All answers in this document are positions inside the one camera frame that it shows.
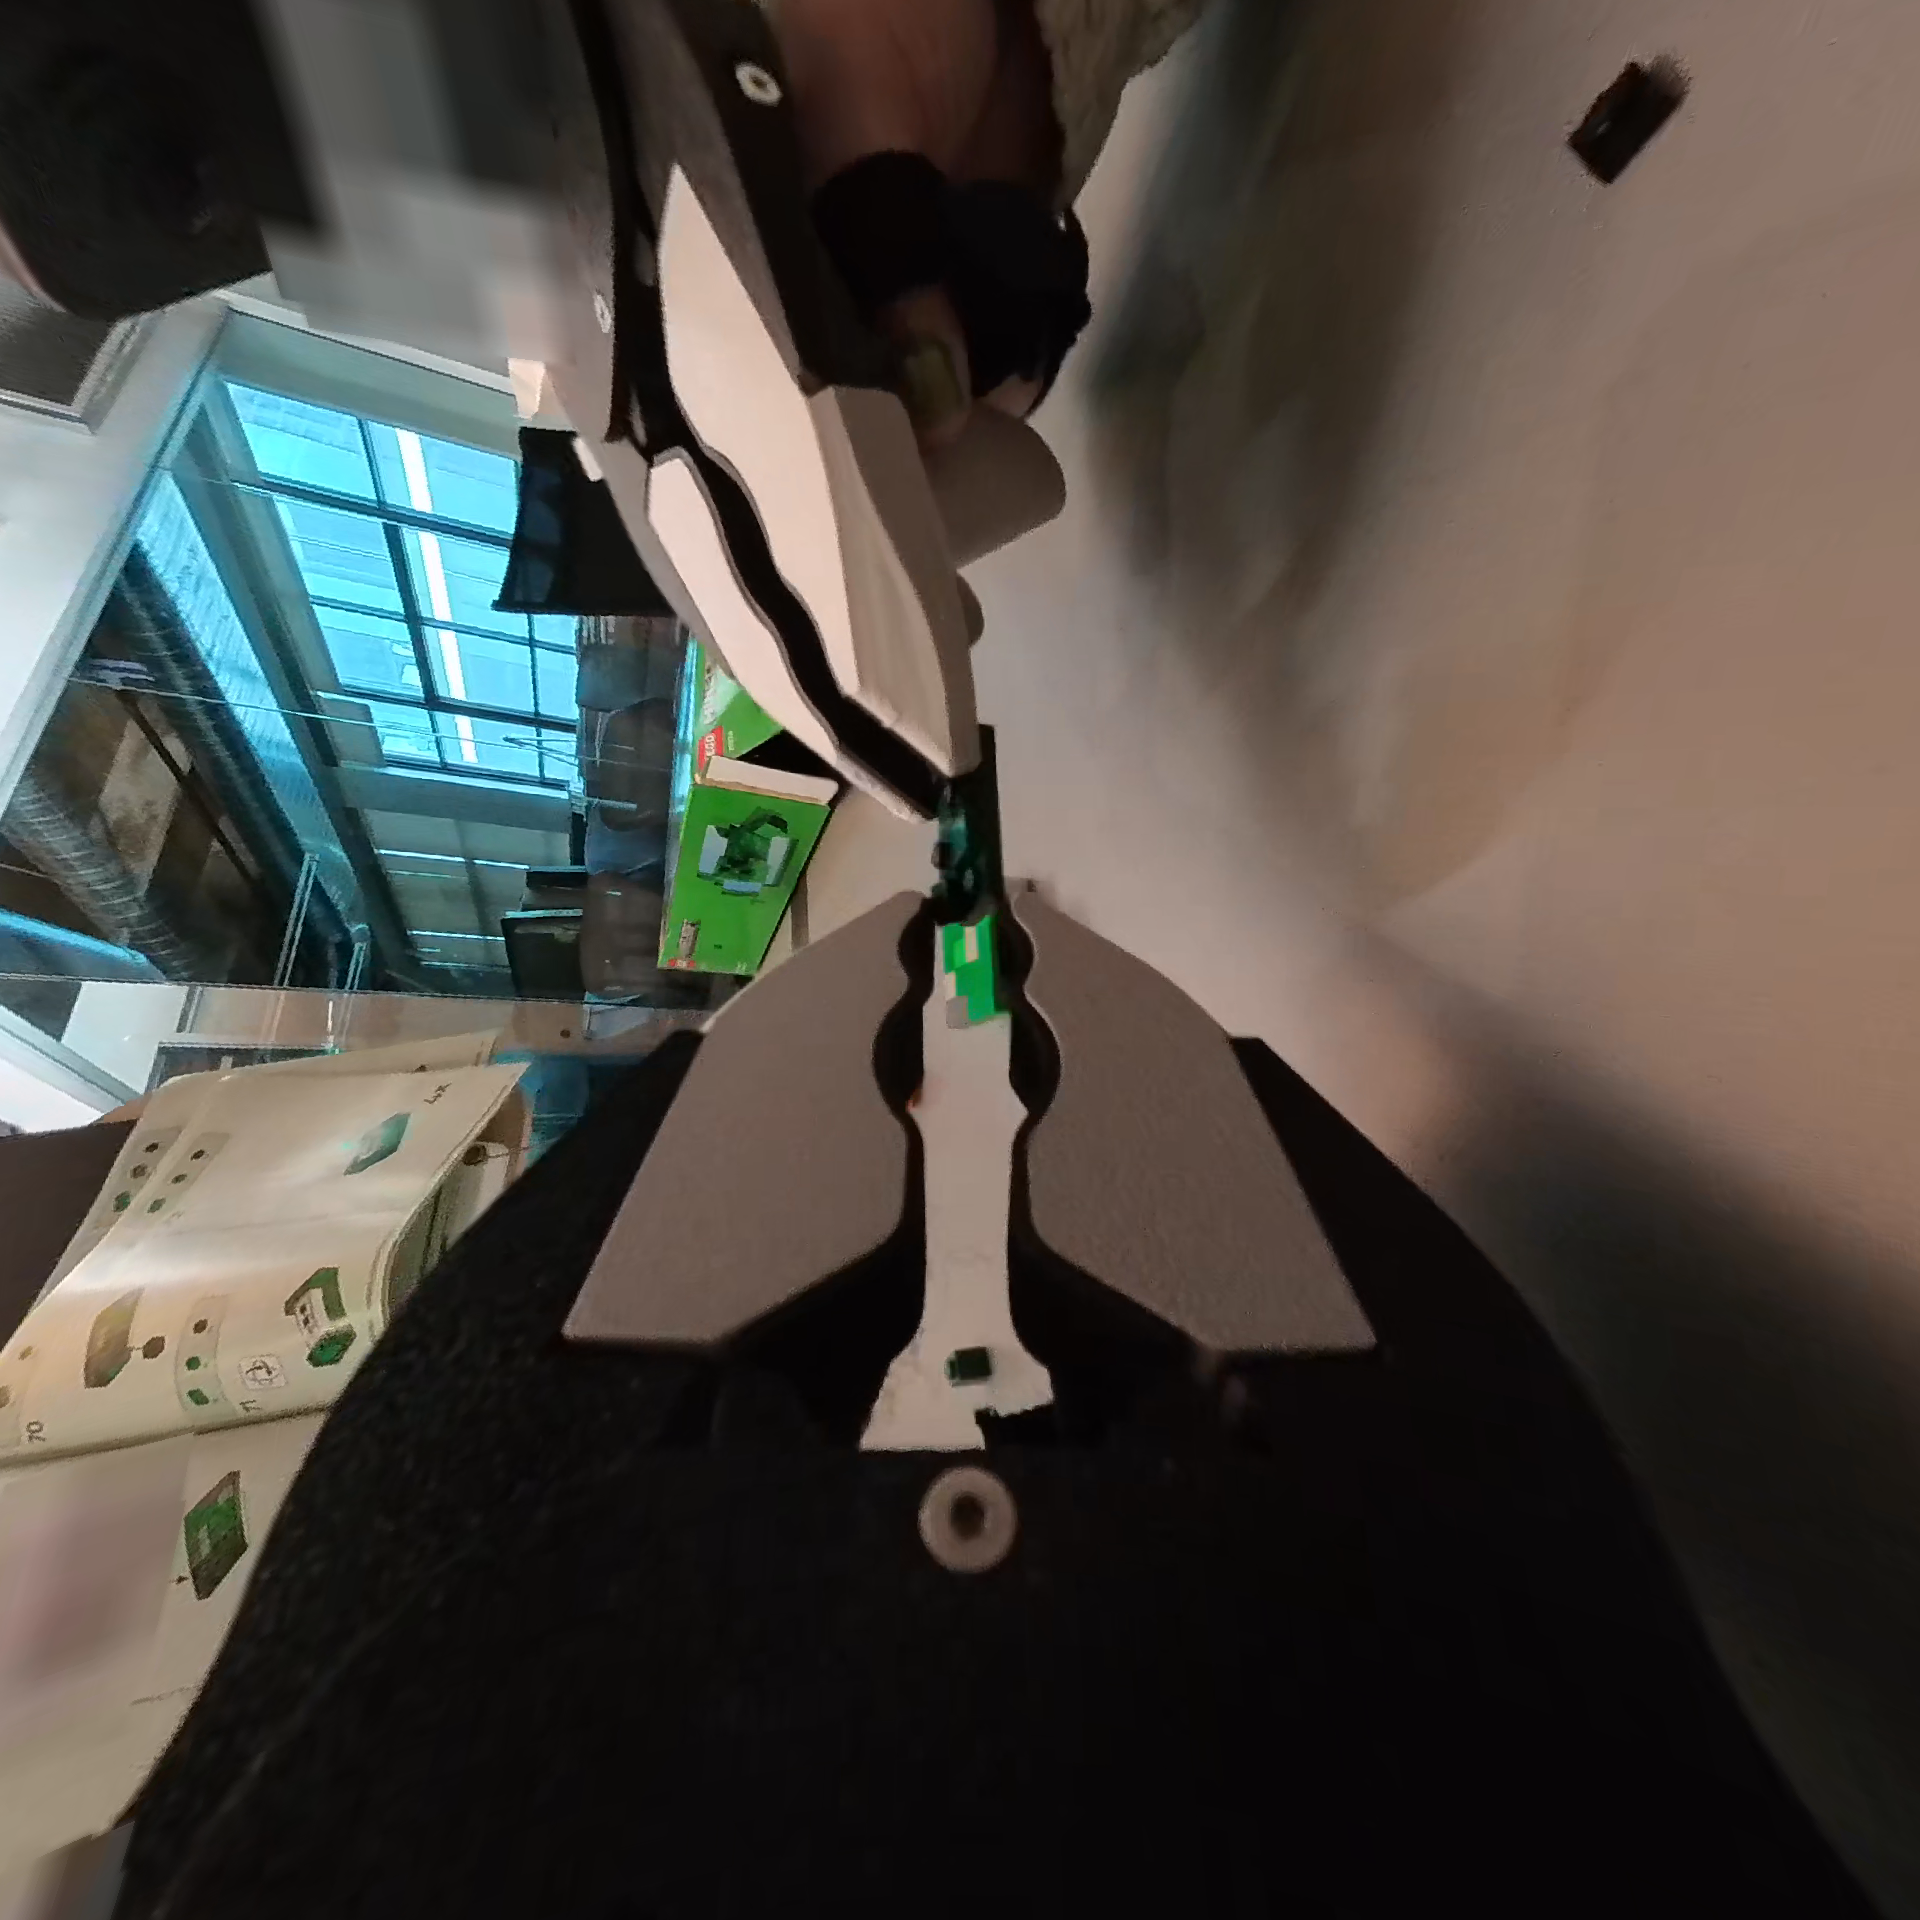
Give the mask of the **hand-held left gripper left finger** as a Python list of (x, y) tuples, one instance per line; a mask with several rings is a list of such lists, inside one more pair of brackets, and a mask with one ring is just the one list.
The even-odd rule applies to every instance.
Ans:
[(873, 1257), (919, 1190), (931, 898), (898, 890), (702, 1030), (566, 1320), (579, 1346), (727, 1346)]

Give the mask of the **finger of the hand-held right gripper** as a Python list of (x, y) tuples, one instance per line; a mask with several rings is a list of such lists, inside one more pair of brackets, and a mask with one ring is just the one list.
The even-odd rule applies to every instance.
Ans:
[(646, 476), (646, 528), (702, 641), (784, 731), (904, 820), (941, 808), (941, 772), (835, 683), (844, 550), (806, 392), (702, 188), (672, 166), (661, 204), (661, 322), (685, 445)]
[(941, 776), (979, 762), (962, 598), (903, 400), (820, 389), (820, 455), (844, 555), (838, 688)]

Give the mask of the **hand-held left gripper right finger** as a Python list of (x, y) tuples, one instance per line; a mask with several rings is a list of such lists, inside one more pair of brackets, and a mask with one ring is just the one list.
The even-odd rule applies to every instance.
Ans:
[(1037, 890), (1026, 1001), (1058, 1053), (1029, 1134), (1041, 1244), (1206, 1356), (1366, 1356), (1375, 1330), (1231, 1035)]

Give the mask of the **dark green lego plate assembly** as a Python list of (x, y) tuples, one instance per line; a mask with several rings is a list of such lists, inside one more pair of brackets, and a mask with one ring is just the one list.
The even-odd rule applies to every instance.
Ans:
[(937, 923), (978, 923), (1003, 902), (1003, 836), (998, 836), (998, 766), (995, 727), (978, 727), (979, 762), (946, 780), (935, 815), (935, 883), (931, 909)]

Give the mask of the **bright green lego block assembly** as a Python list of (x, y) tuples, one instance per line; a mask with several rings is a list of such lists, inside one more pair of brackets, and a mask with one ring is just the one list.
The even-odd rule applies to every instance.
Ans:
[(978, 910), (969, 922), (937, 923), (935, 986), (941, 993), (941, 1026), (946, 1030), (974, 1030), (1010, 1017), (995, 910)]

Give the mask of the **small black lego piece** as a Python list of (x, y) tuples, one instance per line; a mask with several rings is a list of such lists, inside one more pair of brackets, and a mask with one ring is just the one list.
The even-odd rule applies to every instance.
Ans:
[(1675, 60), (1632, 60), (1600, 88), (1563, 146), (1602, 185), (1612, 185), (1646, 143), (1666, 131), (1688, 98), (1688, 75)]

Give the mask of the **green and red lego box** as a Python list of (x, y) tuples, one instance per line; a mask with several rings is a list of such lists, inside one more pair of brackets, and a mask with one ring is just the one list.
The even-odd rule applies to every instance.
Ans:
[(708, 780), (715, 762), (751, 762), (784, 735), (702, 641), (685, 648), (685, 698), (696, 780)]

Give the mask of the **green lego set box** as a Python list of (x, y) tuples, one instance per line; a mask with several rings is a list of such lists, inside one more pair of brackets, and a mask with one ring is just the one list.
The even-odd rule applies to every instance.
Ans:
[(708, 756), (670, 846), (661, 969), (755, 976), (831, 826), (831, 776)]

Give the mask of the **lego instruction booklet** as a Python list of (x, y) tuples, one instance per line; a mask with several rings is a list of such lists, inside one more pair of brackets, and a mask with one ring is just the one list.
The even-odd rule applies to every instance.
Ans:
[(5, 1873), (104, 1836), (344, 1386), (529, 1156), (493, 1035), (145, 1098), (5, 1336)]

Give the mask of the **person's right hand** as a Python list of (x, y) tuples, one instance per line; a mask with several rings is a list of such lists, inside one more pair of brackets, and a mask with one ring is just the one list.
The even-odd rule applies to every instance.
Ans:
[[(1032, 4), (766, 4), (809, 188), (873, 156), (910, 156), (946, 183), (995, 183), (1058, 204), (1060, 127)], [(873, 302), (923, 449), (978, 407), (946, 278)]]

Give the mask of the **black monitor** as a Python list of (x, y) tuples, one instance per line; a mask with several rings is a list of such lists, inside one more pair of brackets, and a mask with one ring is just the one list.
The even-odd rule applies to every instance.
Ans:
[(672, 616), (603, 481), (576, 436), (518, 429), (515, 526), (493, 610), (538, 616)]

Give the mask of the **large window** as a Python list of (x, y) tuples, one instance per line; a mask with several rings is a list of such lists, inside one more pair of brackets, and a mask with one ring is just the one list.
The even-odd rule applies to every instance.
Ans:
[(497, 381), (241, 299), (5, 298), (5, 1004), (515, 986), (576, 855), (576, 636), (501, 610)]

